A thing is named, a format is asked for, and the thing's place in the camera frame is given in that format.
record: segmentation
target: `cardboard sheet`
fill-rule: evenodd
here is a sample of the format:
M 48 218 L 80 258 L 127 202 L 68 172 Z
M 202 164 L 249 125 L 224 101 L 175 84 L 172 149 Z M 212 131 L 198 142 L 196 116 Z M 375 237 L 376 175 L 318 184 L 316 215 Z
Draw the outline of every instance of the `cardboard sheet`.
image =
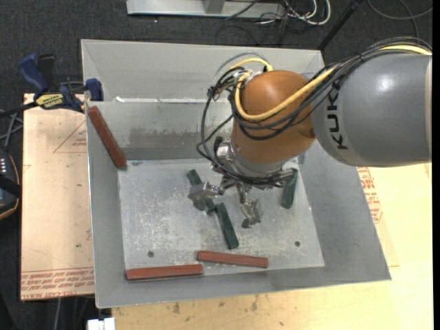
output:
M 24 113 L 21 300 L 92 294 L 85 116 Z

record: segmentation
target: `metal stand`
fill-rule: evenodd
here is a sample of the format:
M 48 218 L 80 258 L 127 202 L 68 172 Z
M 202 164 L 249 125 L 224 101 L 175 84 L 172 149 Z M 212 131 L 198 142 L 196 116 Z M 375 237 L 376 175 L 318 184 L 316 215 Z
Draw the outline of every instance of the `metal stand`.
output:
M 246 9 L 253 0 L 128 0 L 127 12 L 131 14 L 177 15 L 201 17 L 229 17 Z M 259 18 L 263 14 L 276 14 L 277 3 L 255 3 L 240 14 L 241 18 Z

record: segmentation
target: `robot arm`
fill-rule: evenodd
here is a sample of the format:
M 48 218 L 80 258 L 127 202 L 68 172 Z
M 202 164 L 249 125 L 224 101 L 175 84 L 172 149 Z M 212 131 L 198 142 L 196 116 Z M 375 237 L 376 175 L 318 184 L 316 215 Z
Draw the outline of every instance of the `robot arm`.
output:
M 263 72 L 243 67 L 255 61 Z M 427 162 L 431 77 L 432 50 L 408 38 L 378 43 L 308 81 L 250 58 L 229 68 L 208 94 L 207 108 L 230 92 L 230 138 L 217 139 L 213 154 L 203 134 L 201 145 L 219 172 L 260 187 L 282 183 L 285 163 L 315 140 L 352 166 Z

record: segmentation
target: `black cable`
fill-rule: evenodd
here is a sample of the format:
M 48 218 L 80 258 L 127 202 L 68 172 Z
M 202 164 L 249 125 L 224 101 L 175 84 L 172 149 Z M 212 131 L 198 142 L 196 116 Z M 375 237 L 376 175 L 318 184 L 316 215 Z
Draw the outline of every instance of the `black cable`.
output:
M 9 141 L 10 141 L 10 139 L 11 139 L 12 130 L 13 130 L 13 128 L 14 128 L 15 120 L 17 119 L 17 116 L 18 116 L 18 113 L 15 113 L 15 114 L 12 116 L 12 119 L 11 119 L 11 121 L 10 121 L 10 123 L 9 123 L 9 128 L 8 128 L 8 132 L 7 132 L 7 134 L 6 134 L 6 139 L 5 139 L 5 144 L 4 144 L 4 146 L 3 146 L 5 150 L 7 150 L 8 147 L 9 147 Z
M 425 16 L 426 14 L 430 13 L 432 11 L 432 6 L 430 8 L 428 8 L 427 10 L 420 12 L 419 14 L 412 14 L 412 12 L 410 12 L 410 16 L 391 16 L 389 14 L 385 14 L 382 11 L 378 10 L 372 3 L 371 0 L 367 0 L 369 6 L 373 9 L 374 12 L 376 12 L 377 14 L 379 14 L 382 17 L 386 17 L 387 19 L 395 19 L 398 21 L 405 21 L 405 20 L 409 20 L 409 19 L 418 19 L 419 17 Z M 408 5 L 406 5 L 406 3 L 403 0 L 398 0 L 398 2 L 400 2 L 406 9 L 406 11 L 410 11 Z
M 414 25 L 414 30 L 415 30 L 415 35 L 417 38 L 419 38 L 419 27 L 417 26 L 417 22 L 416 22 L 416 18 L 417 17 L 421 17 L 425 14 L 427 14 L 429 11 L 431 11 L 432 8 L 426 10 L 425 12 L 422 12 L 421 14 L 418 15 L 414 15 L 413 12 L 411 11 L 411 9 L 408 7 L 408 5 L 406 5 L 405 1 L 403 0 L 398 0 L 398 2 L 400 2 L 403 7 L 405 8 L 405 10 L 408 13 L 408 17 L 394 17 L 394 16 L 389 16 L 387 14 L 384 14 L 383 12 L 380 12 L 376 7 L 373 6 L 373 4 L 371 3 L 371 0 L 367 0 L 368 5 L 373 9 L 374 12 L 376 12 L 378 15 L 385 17 L 387 19 L 394 19 L 394 20 L 411 20 L 412 24 Z
M 14 115 L 15 113 L 19 113 L 37 106 L 38 104 L 36 104 L 35 102 L 30 102 L 29 104 L 21 105 L 20 107 L 17 107 L 15 109 L 7 110 L 0 113 L 0 118 L 5 118 L 6 116 Z

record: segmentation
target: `yellow cable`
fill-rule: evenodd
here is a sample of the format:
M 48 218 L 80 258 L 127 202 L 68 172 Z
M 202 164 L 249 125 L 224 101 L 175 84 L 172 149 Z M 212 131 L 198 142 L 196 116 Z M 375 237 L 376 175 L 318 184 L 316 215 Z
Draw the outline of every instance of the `yellow cable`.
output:
M 391 45 L 388 47 L 383 47 L 381 50 L 406 50 L 410 52 L 414 52 L 416 54 L 423 54 L 423 55 L 432 55 L 431 52 L 425 50 L 422 47 L 412 46 L 412 45 Z M 258 62 L 262 63 L 266 66 L 268 71 L 273 71 L 273 67 L 266 61 L 264 61 L 262 58 L 249 58 L 247 60 L 242 60 L 239 63 L 235 64 L 229 69 L 234 69 L 235 67 L 242 66 L 245 63 L 250 62 Z M 285 107 L 289 106 L 291 103 L 299 99 L 299 97 L 306 94 L 308 91 L 313 89 L 317 84 L 319 84 L 322 80 L 324 80 L 333 70 L 336 68 L 336 66 L 333 66 L 332 68 L 328 69 L 327 71 L 323 72 L 321 75 L 316 77 L 311 82 L 307 83 L 304 87 L 299 89 L 297 92 L 293 93 L 288 99 L 284 100 L 282 103 L 274 107 L 273 109 L 270 109 L 269 111 L 266 111 L 265 113 L 261 113 L 258 115 L 249 115 L 243 110 L 243 107 L 241 106 L 240 102 L 240 90 L 241 90 L 241 84 L 242 82 L 249 77 L 250 73 L 243 74 L 239 77 L 237 86 L 235 89 L 235 104 L 236 109 L 240 113 L 241 117 L 243 117 L 245 120 L 248 121 L 263 121 L 268 119 L 269 117 L 275 115 L 279 111 L 283 110 Z
M 242 60 L 239 63 L 236 63 L 234 66 L 230 67 L 229 70 L 234 69 L 235 67 L 238 67 L 238 66 L 242 66 L 246 63 L 251 63 L 251 62 L 262 63 L 264 66 L 266 66 L 266 69 L 268 71 L 274 70 L 272 65 L 270 65 L 267 61 L 264 61 L 262 58 L 247 58 L 246 60 Z
M 389 47 L 382 47 L 381 50 L 406 50 L 408 52 L 415 52 L 422 55 L 432 55 L 432 52 L 412 45 L 390 45 Z
M 240 113 L 240 115 L 248 121 L 262 121 L 268 119 L 270 116 L 275 115 L 279 111 L 283 110 L 285 107 L 293 103 L 295 100 L 299 99 L 299 97 L 306 94 L 310 89 L 314 88 L 318 83 L 320 83 L 323 79 L 325 79 L 333 70 L 336 68 L 336 66 L 328 69 L 327 71 L 323 72 L 321 75 L 316 77 L 311 82 L 307 83 L 304 87 L 293 93 L 288 99 L 284 100 L 282 103 L 274 107 L 273 109 L 270 109 L 269 111 L 266 111 L 265 113 L 261 113 L 259 115 L 249 115 L 243 110 L 243 107 L 240 103 L 240 88 L 241 88 L 241 82 L 247 77 L 247 75 L 242 75 L 238 79 L 238 84 L 235 89 L 235 105 L 237 111 Z

